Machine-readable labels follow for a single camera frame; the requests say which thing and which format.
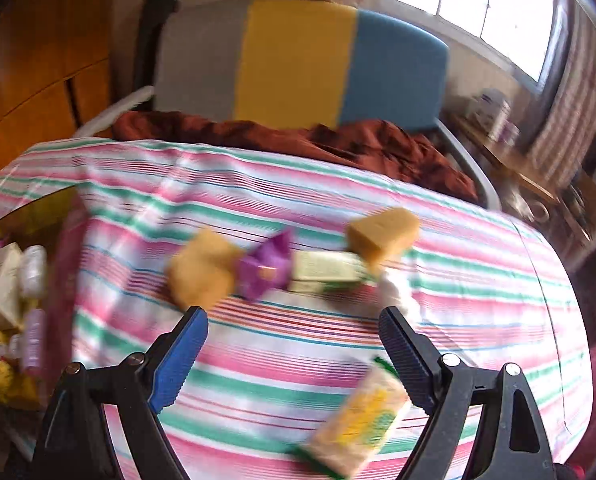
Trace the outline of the window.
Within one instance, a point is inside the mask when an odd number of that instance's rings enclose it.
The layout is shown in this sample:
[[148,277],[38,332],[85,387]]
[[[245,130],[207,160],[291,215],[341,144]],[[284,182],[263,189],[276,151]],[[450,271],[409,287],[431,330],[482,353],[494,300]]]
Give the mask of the window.
[[424,28],[459,42],[531,88],[548,73],[557,0],[388,0]]

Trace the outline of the white plastic ball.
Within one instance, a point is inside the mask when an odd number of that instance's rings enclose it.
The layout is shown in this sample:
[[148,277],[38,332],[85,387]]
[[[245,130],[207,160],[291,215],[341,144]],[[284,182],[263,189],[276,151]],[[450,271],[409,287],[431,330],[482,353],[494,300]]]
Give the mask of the white plastic ball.
[[387,307],[396,307],[412,327],[417,327],[421,321],[420,305],[413,296],[409,280],[392,269],[383,270],[377,282],[377,308]]

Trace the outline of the yellow sponge on bed left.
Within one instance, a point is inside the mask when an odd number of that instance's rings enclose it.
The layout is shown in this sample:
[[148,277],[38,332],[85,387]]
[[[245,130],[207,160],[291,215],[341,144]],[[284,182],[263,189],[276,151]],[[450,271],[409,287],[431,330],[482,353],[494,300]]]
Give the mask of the yellow sponge on bed left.
[[232,295],[236,266],[244,253],[221,234],[209,228],[200,229],[165,268],[170,295],[179,310],[210,310]]

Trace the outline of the grey yellow blue headboard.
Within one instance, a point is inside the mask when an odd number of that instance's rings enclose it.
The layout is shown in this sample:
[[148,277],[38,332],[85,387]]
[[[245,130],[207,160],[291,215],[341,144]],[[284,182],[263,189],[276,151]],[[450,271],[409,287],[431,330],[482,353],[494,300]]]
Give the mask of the grey yellow blue headboard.
[[165,21],[153,107],[215,122],[437,123],[448,47],[397,18],[310,0],[226,0]]

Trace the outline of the rust brown blanket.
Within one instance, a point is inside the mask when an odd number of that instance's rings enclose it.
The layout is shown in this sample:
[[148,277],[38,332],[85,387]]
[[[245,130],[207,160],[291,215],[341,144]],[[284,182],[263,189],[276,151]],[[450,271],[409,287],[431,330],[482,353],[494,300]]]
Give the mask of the rust brown blanket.
[[476,185],[455,169],[421,133],[392,122],[366,119],[337,128],[274,129],[250,120],[213,122],[180,112],[123,113],[112,125],[117,141],[161,140],[275,153],[383,174],[476,203]]

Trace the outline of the yellow sponge on bed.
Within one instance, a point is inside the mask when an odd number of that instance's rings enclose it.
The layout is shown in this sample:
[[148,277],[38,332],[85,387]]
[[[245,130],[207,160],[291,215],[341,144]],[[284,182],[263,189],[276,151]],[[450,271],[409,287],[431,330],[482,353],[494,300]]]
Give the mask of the yellow sponge on bed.
[[232,295],[236,266],[244,253],[221,234],[209,228],[200,229],[165,268],[170,295],[179,310],[210,310]]
[[399,260],[419,236],[420,221],[404,208],[390,208],[351,221],[345,229],[348,248],[360,256],[374,276]]

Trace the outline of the white styrofoam piece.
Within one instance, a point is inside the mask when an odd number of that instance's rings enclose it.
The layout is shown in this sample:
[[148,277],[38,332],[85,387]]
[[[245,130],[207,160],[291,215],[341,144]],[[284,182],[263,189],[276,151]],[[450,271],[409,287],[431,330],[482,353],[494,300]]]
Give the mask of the white styrofoam piece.
[[154,94],[154,86],[145,86],[133,91],[88,122],[85,122],[72,137],[74,139],[92,138],[96,133],[110,128],[123,113],[134,110],[138,105],[149,101]]

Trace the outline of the small cracker packet on bed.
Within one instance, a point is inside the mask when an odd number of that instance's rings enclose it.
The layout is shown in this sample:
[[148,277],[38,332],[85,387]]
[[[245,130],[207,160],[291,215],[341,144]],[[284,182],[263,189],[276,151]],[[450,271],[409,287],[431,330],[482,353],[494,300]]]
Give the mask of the small cracker packet on bed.
[[333,479],[354,479],[387,442],[412,401],[398,373],[376,356],[362,380],[296,454]]

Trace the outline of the yellow sponge on bed right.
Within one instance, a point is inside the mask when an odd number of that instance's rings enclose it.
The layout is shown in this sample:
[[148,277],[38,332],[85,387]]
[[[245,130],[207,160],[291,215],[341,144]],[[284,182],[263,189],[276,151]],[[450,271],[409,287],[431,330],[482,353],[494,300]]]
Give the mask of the yellow sponge on bed right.
[[399,260],[419,236],[420,221],[404,208],[390,208],[351,221],[345,229],[348,248],[360,256],[374,276]]

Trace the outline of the wooden wardrobe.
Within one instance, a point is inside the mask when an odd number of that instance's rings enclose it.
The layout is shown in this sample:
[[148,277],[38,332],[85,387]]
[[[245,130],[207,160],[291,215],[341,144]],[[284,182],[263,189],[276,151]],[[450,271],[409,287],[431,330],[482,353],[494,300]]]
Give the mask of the wooden wardrobe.
[[0,0],[0,169],[110,103],[112,0]]

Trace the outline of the beige patterned curtain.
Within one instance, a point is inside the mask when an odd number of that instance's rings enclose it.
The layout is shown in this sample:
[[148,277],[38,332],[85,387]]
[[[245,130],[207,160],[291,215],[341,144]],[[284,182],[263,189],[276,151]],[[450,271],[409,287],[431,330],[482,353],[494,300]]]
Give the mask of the beige patterned curtain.
[[565,188],[596,130],[596,25],[575,0],[557,0],[545,62],[520,148],[544,179]]

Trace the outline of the white printed carton box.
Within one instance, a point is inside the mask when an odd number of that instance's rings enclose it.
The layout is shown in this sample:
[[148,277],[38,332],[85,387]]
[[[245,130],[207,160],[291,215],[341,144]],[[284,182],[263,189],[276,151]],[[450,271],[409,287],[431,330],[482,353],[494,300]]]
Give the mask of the white printed carton box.
[[21,324],[18,270],[22,251],[16,243],[0,248],[0,330],[12,330]]

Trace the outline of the green white small carton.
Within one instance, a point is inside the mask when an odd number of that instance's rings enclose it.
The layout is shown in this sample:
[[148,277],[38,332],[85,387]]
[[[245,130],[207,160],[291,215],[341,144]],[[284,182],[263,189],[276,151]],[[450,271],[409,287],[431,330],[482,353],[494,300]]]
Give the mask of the green white small carton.
[[296,250],[291,258],[289,292],[320,294],[350,288],[369,278],[364,261],[353,252]]

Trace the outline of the purple snack packet on bed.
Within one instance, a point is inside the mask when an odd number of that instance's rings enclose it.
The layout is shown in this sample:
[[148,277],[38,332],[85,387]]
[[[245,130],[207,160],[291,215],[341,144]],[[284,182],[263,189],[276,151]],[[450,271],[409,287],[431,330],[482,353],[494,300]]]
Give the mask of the purple snack packet on bed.
[[266,237],[237,263],[237,294],[257,301],[271,289],[286,288],[292,269],[292,229]]

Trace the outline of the gold cardboard box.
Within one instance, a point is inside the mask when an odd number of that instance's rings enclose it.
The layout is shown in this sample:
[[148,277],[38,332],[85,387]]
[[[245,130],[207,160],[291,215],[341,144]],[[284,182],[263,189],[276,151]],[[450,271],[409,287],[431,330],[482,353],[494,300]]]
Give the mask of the gold cardboard box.
[[72,356],[82,243],[80,186],[0,218],[0,405],[40,411]]

